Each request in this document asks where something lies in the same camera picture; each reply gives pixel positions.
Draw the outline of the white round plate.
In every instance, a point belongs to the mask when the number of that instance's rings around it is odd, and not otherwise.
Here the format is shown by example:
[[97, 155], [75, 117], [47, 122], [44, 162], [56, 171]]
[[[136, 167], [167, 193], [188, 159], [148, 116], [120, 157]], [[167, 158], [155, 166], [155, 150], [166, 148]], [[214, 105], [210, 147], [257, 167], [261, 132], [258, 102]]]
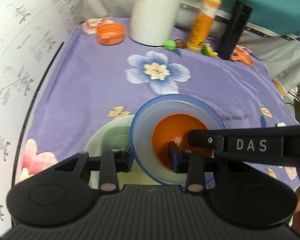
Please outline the white round plate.
[[[129, 130], [134, 115], [124, 116], [114, 119], [102, 126], [87, 142], [85, 151], [90, 157], [101, 156], [102, 153], [112, 149], [122, 150], [129, 144]], [[117, 173], [120, 189], [126, 184], [132, 184], [132, 177], [136, 167], [135, 160], [133, 161], [132, 169], [129, 173]], [[99, 172], [91, 172], [89, 186], [93, 189], [98, 188]]]

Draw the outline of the green square plate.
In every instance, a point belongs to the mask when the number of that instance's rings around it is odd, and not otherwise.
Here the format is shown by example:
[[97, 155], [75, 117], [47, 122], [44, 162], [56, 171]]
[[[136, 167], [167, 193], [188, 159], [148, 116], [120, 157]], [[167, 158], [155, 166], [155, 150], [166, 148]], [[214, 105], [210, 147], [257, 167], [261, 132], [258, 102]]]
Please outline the green square plate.
[[123, 150], [129, 144], [129, 126], [117, 126], [107, 130], [101, 140], [101, 154], [113, 149]]

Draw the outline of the small orange bowl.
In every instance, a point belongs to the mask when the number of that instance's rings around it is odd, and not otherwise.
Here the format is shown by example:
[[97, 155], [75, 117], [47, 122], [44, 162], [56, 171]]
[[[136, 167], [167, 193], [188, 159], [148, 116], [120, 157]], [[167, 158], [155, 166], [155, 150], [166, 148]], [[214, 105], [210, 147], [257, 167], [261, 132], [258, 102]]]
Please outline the small orange bowl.
[[166, 168], [172, 169], [168, 156], [168, 143], [175, 142], [180, 150], [194, 150], [204, 157], [211, 157], [212, 150], [192, 147], [187, 142], [187, 135], [192, 129], [207, 130], [207, 126], [198, 118], [185, 113], [171, 114], [161, 119], [152, 134], [152, 147], [155, 157]]

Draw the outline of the pale yellow flower dish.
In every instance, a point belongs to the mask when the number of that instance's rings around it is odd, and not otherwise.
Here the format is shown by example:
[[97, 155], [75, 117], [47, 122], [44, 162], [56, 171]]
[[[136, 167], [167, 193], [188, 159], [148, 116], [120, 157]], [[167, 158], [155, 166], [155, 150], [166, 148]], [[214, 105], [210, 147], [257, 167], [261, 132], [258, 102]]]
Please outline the pale yellow flower dish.
[[124, 185], [159, 185], [158, 182], [151, 179], [144, 172], [138, 171], [130, 171], [128, 173], [119, 172], [117, 174], [119, 187], [123, 187]]

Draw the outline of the purple floral tablecloth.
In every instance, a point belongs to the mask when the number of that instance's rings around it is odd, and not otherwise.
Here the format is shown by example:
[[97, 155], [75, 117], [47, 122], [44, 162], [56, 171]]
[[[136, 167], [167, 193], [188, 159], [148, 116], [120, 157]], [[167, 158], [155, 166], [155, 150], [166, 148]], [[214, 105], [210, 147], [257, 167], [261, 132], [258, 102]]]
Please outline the purple floral tablecloth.
[[84, 150], [114, 119], [134, 115], [162, 94], [185, 94], [209, 105], [226, 128], [294, 125], [265, 67], [224, 61], [185, 49], [169, 51], [124, 40], [99, 44], [79, 30], [66, 48], [39, 101], [19, 180]]

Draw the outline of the orange toy frying pan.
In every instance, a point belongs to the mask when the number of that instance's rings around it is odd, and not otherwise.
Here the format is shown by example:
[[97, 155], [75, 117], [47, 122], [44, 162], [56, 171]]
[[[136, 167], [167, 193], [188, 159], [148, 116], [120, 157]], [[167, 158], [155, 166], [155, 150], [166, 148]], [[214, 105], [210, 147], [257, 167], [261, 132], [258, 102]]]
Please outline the orange toy frying pan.
[[230, 60], [241, 62], [250, 67], [252, 67], [254, 64], [253, 60], [248, 55], [246, 55], [244, 52], [239, 51], [239, 50], [237, 50], [234, 53], [234, 55], [231, 55]]

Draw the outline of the yellow toy banana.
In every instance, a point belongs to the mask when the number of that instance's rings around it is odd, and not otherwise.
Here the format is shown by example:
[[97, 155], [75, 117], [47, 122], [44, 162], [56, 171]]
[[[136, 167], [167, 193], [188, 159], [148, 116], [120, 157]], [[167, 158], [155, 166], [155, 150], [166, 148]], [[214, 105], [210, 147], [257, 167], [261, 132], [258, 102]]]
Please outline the yellow toy banana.
[[205, 45], [205, 49], [206, 49], [206, 54], [209, 56], [209, 57], [217, 57], [218, 56], [218, 53], [213, 51], [213, 49], [210, 47], [210, 44], [207, 43]]

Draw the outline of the green toy vegetable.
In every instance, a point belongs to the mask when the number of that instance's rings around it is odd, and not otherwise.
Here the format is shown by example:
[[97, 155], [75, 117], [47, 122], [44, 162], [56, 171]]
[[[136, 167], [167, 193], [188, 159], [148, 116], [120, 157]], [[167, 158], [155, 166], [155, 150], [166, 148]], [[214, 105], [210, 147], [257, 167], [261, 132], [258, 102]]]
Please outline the green toy vegetable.
[[206, 55], [206, 56], [209, 55], [209, 52], [207, 51], [206, 45], [203, 45], [203, 47], [202, 47], [202, 54], [203, 54], [203, 55]]

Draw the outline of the bright green toy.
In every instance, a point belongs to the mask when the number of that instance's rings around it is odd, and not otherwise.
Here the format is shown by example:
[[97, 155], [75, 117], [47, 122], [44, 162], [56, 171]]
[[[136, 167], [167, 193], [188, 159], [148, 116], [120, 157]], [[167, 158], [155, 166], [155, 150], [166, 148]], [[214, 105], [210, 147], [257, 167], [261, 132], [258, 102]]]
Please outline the bright green toy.
[[167, 40], [163, 42], [163, 47], [166, 50], [173, 51], [177, 48], [177, 43], [174, 40]]

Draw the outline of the brown toy mushroom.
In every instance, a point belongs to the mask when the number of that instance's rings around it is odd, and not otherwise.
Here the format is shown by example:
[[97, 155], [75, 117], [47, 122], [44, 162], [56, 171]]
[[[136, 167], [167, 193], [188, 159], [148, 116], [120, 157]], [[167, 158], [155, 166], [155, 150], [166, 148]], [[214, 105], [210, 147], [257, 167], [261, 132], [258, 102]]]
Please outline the brown toy mushroom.
[[186, 49], [187, 48], [187, 41], [183, 40], [183, 39], [175, 39], [175, 44], [176, 47], [179, 49]]

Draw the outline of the orange toy pot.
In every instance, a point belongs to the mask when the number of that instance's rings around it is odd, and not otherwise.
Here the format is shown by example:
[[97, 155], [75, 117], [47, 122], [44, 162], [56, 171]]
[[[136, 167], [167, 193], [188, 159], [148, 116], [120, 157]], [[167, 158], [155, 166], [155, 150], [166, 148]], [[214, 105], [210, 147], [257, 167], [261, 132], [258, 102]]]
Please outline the orange toy pot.
[[118, 23], [99, 25], [96, 31], [98, 43], [105, 46], [120, 44], [124, 41], [126, 35], [126, 28]]

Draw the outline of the yellow orange bottle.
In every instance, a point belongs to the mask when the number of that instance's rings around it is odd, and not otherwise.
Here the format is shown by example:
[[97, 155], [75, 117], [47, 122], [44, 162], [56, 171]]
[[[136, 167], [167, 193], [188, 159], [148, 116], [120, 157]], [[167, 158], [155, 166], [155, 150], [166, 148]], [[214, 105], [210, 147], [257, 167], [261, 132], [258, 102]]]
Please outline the yellow orange bottle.
[[221, 0], [202, 0], [187, 41], [188, 50], [201, 51], [221, 3]]

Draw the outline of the black tall flask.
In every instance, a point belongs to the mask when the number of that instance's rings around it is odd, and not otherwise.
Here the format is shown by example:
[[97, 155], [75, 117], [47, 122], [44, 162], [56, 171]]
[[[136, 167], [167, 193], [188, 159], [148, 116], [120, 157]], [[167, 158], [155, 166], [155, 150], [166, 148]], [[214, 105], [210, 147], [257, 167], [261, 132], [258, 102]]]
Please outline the black tall flask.
[[221, 59], [230, 59], [239, 38], [245, 30], [252, 10], [248, 5], [236, 1], [231, 12], [230, 21], [217, 46], [217, 53]]

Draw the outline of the white thermos jug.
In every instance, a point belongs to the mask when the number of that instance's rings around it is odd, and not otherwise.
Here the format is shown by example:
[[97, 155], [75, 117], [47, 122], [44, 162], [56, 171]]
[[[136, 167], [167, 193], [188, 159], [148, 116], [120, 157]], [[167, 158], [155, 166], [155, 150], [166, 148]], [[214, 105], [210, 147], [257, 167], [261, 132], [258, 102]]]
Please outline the white thermos jug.
[[170, 39], [181, 0], [134, 0], [130, 38], [147, 46], [161, 46]]

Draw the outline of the white printed paper sheet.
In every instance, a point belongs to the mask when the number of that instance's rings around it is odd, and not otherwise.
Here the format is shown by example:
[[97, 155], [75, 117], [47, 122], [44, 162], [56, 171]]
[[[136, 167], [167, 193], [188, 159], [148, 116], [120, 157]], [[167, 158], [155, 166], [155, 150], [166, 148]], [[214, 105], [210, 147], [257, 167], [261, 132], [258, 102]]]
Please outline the white printed paper sheet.
[[0, 0], [0, 235], [30, 105], [79, 23], [80, 0]]

